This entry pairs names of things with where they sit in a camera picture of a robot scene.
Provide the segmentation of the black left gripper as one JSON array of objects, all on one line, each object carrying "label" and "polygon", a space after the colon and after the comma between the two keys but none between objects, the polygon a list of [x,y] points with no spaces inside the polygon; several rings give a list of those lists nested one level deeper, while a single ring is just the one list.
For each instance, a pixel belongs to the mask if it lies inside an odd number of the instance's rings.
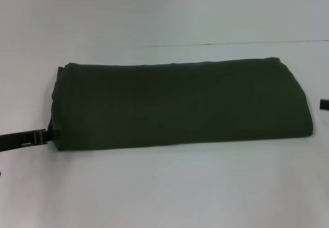
[{"label": "black left gripper", "polygon": [[19,133],[11,133],[0,136],[1,152],[20,149],[30,146],[45,145],[49,141],[60,139],[57,130],[33,130]]}]

